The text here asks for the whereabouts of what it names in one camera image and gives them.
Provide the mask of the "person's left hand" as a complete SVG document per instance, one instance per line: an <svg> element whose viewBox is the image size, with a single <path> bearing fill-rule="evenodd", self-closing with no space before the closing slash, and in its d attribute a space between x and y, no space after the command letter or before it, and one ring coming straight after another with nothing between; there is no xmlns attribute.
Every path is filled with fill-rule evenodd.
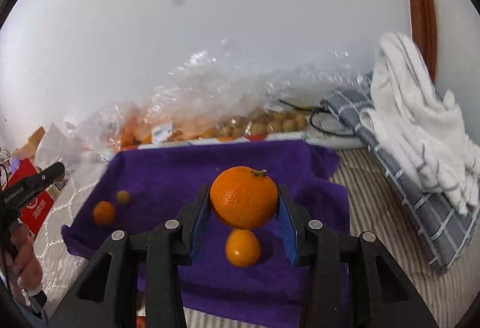
<svg viewBox="0 0 480 328"><path fill-rule="evenodd" d="M42 268L35 256L29 229L23 223L11 232L10 241L17 247L18 255L12 259L7 252L1 253L1 273L17 299L23 299L23 290L36 290L41 285Z"/></svg>

